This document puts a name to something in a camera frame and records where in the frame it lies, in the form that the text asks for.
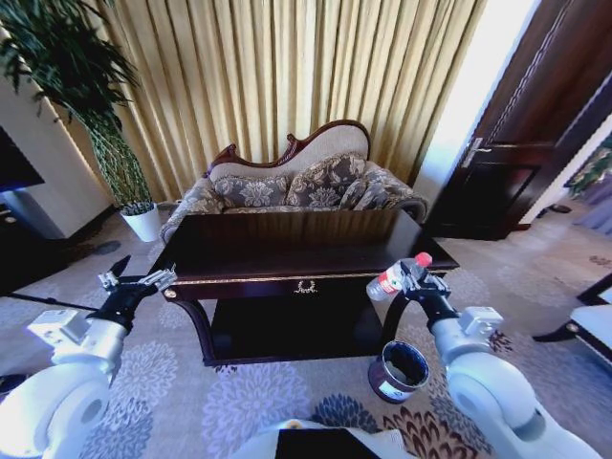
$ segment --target curtain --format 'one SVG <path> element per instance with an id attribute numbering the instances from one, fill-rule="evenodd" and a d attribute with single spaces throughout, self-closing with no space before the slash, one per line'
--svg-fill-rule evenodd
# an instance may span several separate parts
<path id="1" fill-rule="evenodd" d="M 123 134 L 154 198 L 180 198 L 234 142 L 282 155 L 354 119 L 371 160 L 415 177 L 485 0 L 90 0 L 138 69 Z"/>

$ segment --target plastic bottle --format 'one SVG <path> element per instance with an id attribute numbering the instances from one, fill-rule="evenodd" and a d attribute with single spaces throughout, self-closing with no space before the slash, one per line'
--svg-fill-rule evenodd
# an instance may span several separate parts
<path id="1" fill-rule="evenodd" d="M 393 266 L 374 277 L 365 287 L 367 295 L 374 301 L 382 301 L 396 294 L 402 289 L 404 273 L 402 273 L 401 263 L 404 262 L 413 276 L 421 277 L 424 268 L 431 264 L 431 255 L 422 251 L 414 258 L 402 258 L 396 261 Z"/>

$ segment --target carpet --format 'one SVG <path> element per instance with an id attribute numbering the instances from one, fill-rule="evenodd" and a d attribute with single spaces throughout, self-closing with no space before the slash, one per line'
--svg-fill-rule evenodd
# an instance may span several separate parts
<path id="1" fill-rule="evenodd" d="M 441 244 L 461 264 L 447 276 L 451 303 L 458 309 L 497 309 L 505 322 L 492 337 L 494 352 L 524 372 L 562 426 L 612 457 L 609 367 L 577 341 L 544 344 L 530 338 L 567 320 L 579 306 L 575 296 L 612 268 L 601 262 L 612 259 L 610 239 L 571 225 L 580 212 L 549 212 L 503 241 Z M 145 273 L 162 250 L 160 242 L 139 241 L 118 215 L 87 243 L 100 249 L 21 293 L 98 307 L 104 300 L 98 273 L 127 254 L 132 262 L 126 274 Z M 214 313 L 214 301 L 205 307 Z M 377 305 L 380 315 L 384 308 Z M 0 298 L 0 374 L 35 372 L 49 364 L 49 349 L 25 330 L 45 309 L 50 308 Z M 288 418 L 368 432 L 398 429 L 406 449 L 420 457 L 494 457 L 487 440 L 451 402 L 425 323 L 419 306 L 410 304 L 398 338 L 425 354 L 429 382 L 405 404 L 391 405 L 368 384 L 369 358 L 206 368 L 187 315 L 158 295 L 149 297 L 125 341 L 109 409 L 81 457 L 225 458 L 259 429 Z"/>

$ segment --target white flower pot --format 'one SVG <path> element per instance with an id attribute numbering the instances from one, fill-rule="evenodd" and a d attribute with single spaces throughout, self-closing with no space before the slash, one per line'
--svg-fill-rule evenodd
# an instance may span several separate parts
<path id="1" fill-rule="evenodd" d="M 140 215 L 122 214 L 121 216 L 138 237 L 141 238 L 141 241 L 153 242 L 159 237 L 162 221 L 157 210 L 157 204 L 154 204 L 153 208 L 146 213 L 141 213 Z"/>

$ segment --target throw pillow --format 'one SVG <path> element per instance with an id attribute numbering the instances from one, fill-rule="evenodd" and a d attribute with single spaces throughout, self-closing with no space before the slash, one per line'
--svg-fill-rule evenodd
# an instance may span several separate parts
<path id="1" fill-rule="evenodd" d="M 364 169 L 365 160 L 354 153 L 326 158 L 295 176 L 287 194 L 287 203 L 309 208 L 335 206 Z"/>
<path id="2" fill-rule="evenodd" d="M 370 210 L 385 208 L 389 193 L 383 184 L 370 184 L 363 197 L 355 204 L 353 210 Z"/>
<path id="3" fill-rule="evenodd" d="M 287 178 L 236 177 L 218 179 L 214 190 L 223 198 L 226 208 L 262 208 L 282 206 L 287 193 Z"/>
<path id="4" fill-rule="evenodd" d="M 346 188 L 346 192 L 340 199 L 340 208 L 353 208 L 356 203 L 358 203 L 365 193 L 365 189 L 367 188 L 367 181 L 363 178 L 357 179 L 353 182 L 348 188 Z"/>

